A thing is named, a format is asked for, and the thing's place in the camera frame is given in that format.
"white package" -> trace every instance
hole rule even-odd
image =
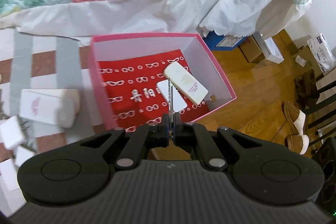
[[[194,105],[199,105],[208,90],[189,72],[187,72],[178,62],[169,64],[164,70],[163,75]]]
[[[7,150],[13,150],[25,142],[17,116],[13,116],[0,125],[0,135]]]
[[[254,33],[252,36],[267,60],[277,64],[280,64],[284,60],[277,44],[275,44],[271,37],[264,40],[259,32]]]
[[[160,90],[161,95],[169,102],[169,90],[168,90],[168,80],[163,80],[161,82],[156,83],[157,88]],[[170,86],[173,87],[173,110],[174,112],[180,112],[182,109],[185,109],[188,105],[176,88],[170,83]]]
[[[9,191],[20,188],[17,183],[17,174],[14,166],[13,159],[5,160],[0,163],[1,177]]]
[[[25,161],[34,157],[35,153],[29,149],[22,147],[21,145],[15,151],[15,165],[20,167]]]
[[[323,74],[332,70],[336,63],[336,58],[331,53],[328,41],[324,35],[320,33],[316,38],[311,38],[307,41],[307,44],[319,64]]]
[[[79,91],[76,89],[24,89],[31,92],[51,95],[60,98],[69,98],[75,104],[75,112],[78,113],[81,106]]]
[[[21,92],[20,116],[29,120],[70,128],[75,120],[74,103],[60,98],[23,90]]]

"open box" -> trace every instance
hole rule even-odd
[[[199,34],[127,33],[95,36],[91,40],[88,67],[98,109],[107,129],[117,127],[118,123],[112,119],[115,114],[101,84],[103,79],[98,73],[99,61],[124,60],[178,49],[182,51],[193,76],[209,91],[204,98],[210,110],[206,115],[236,99],[226,75]]]

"red cloth with glasses pattern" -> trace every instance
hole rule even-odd
[[[144,123],[159,123],[163,113],[168,113],[168,104],[156,83],[165,80],[164,68],[179,62],[187,71],[189,66],[180,50],[119,61],[100,61],[98,72],[102,75],[102,86],[106,88],[108,101],[118,125],[133,132]],[[181,94],[188,104],[180,111],[183,122],[193,121],[209,112],[202,102],[195,106]]]

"checkered tablecloth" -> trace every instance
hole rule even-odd
[[[18,115],[22,89],[78,89],[81,109],[72,128],[30,121],[27,134],[36,152],[45,152],[105,130],[93,94],[87,54],[90,38],[78,40],[0,29],[3,110]],[[0,161],[11,157],[0,143]],[[11,215],[25,203],[21,191],[9,192],[0,176],[0,210]]]

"shoe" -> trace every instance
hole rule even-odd
[[[305,124],[306,115],[291,102],[286,102],[284,104],[283,112],[294,134],[303,135],[303,126]]]
[[[309,137],[307,135],[291,135],[287,137],[288,149],[303,155],[307,152]]]

